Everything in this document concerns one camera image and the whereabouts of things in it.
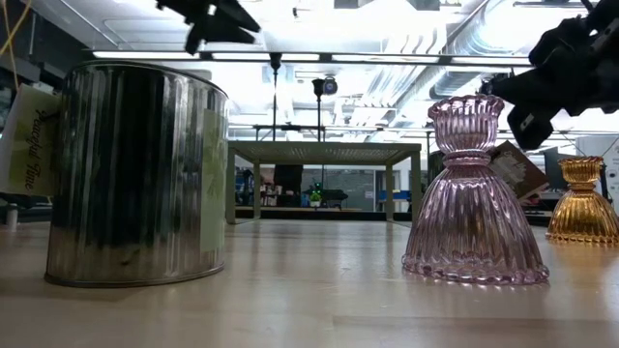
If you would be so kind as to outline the black monitor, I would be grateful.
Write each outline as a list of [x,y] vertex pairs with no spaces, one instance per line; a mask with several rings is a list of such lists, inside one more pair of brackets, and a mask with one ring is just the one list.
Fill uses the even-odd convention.
[[550,148],[544,151],[545,158],[545,174],[547,176],[549,187],[551,189],[565,189],[567,182],[562,175],[561,166],[558,161],[561,155],[557,148]]

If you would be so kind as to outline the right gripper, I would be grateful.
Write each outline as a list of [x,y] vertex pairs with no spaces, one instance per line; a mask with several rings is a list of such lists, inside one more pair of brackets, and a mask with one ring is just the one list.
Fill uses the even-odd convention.
[[587,16],[564,19],[544,32],[528,55],[532,70],[490,81],[492,94],[514,106],[507,121],[522,150],[538,149],[550,137],[551,119],[568,102],[564,93],[534,89],[585,81],[571,116],[594,108],[619,111],[619,0],[579,1]]

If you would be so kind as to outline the tin candle with cream tag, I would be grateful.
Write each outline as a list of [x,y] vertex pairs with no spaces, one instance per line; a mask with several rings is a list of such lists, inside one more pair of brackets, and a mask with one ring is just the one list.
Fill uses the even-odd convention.
[[44,277],[172,283],[224,265],[228,97],[207,78],[119,60],[72,68],[60,94],[16,93],[0,194],[48,197]]

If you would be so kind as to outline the long ceiling light rail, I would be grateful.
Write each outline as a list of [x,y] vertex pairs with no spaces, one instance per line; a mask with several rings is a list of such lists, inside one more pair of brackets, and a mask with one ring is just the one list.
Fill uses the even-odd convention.
[[[257,51],[199,52],[194,55],[180,51],[94,51],[101,59],[128,60],[201,60],[222,62],[268,62],[271,53]],[[372,54],[372,53],[304,53],[288,52],[281,55],[287,63],[338,63],[376,65],[437,65],[437,66],[498,66],[528,67],[522,56],[435,55],[435,54]]]

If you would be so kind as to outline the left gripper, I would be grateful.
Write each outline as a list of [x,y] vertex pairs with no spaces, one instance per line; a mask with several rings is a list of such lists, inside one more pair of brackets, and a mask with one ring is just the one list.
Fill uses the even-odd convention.
[[[238,27],[213,27],[215,22],[210,11],[214,5],[217,8],[215,17]],[[156,0],[156,8],[160,11],[170,9],[190,26],[185,43],[185,51],[189,54],[195,54],[202,42],[254,43],[255,37],[243,29],[261,30],[238,0]]]

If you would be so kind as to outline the silver ventilation duct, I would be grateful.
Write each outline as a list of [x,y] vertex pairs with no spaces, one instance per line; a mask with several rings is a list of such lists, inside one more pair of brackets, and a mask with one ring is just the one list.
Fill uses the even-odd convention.
[[[475,9],[450,34],[439,51],[446,55],[513,56],[525,47],[518,37],[519,0],[477,0]],[[477,72],[447,66],[400,66],[378,70],[364,100],[379,106],[403,106],[413,100],[439,101],[477,78]]]

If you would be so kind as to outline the tall black candlestick holder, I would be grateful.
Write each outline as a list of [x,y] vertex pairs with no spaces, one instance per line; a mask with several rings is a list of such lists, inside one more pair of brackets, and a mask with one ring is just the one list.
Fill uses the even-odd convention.
[[270,66],[273,71],[273,111],[272,111],[272,140],[277,140],[277,114],[278,114],[278,100],[277,100],[277,88],[278,88],[278,76],[279,69],[281,67],[282,54],[280,52],[271,52],[269,54]]

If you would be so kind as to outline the amber glass candle holder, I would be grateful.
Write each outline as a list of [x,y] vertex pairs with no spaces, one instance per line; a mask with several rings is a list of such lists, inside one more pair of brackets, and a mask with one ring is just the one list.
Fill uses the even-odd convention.
[[558,201],[546,237],[555,242],[619,245],[619,217],[598,192],[602,157],[558,161],[568,191]]

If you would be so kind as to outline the pink glass candle holder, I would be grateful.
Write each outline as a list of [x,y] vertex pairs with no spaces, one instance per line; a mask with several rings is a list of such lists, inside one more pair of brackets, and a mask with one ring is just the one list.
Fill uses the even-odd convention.
[[547,281],[532,229],[513,190],[490,167],[504,103],[488,95],[439,101],[427,112],[444,168],[431,182],[401,262],[455,282]]

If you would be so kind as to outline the green perforated metal shelf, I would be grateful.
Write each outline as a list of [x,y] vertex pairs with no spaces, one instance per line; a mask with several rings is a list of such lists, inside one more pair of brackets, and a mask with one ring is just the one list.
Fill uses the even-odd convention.
[[423,195],[421,193],[421,146],[417,143],[346,143],[346,142],[265,142],[230,141],[227,143],[225,170],[225,221],[236,222],[235,158],[253,166],[254,187],[260,188],[259,169],[262,164],[289,165],[350,165],[383,166],[386,169],[386,220],[394,220],[393,167],[410,160],[409,188],[411,220],[417,219]]

